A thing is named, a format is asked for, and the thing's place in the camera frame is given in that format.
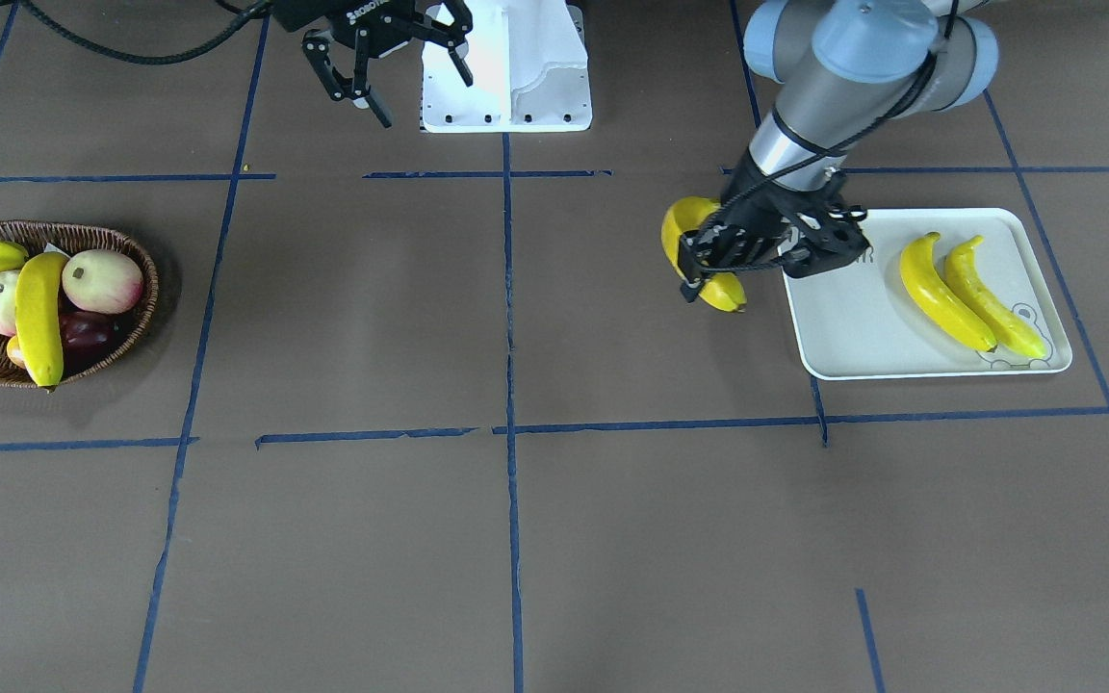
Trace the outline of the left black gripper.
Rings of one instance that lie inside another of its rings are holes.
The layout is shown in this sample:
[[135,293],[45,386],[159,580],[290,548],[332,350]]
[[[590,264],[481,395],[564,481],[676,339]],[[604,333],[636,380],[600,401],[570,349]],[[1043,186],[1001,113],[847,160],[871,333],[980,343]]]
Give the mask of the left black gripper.
[[792,279],[837,271],[868,251],[859,228],[867,211],[841,197],[844,172],[818,177],[810,192],[793,192],[779,183],[763,183],[764,172],[751,155],[739,159],[723,188],[720,224],[703,227],[714,236],[709,271],[741,273],[782,268]]

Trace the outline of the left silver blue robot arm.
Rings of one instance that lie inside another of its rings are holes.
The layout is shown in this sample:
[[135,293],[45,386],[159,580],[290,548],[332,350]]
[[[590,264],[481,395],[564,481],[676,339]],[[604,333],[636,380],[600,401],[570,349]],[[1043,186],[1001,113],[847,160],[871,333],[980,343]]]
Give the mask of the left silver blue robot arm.
[[806,279],[868,251],[866,211],[841,190],[851,150],[886,123],[980,96],[997,37],[971,1],[764,1],[742,39],[745,65],[779,84],[716,198],[668,210],[661,246],[686,302],[743,310],[740,273]]

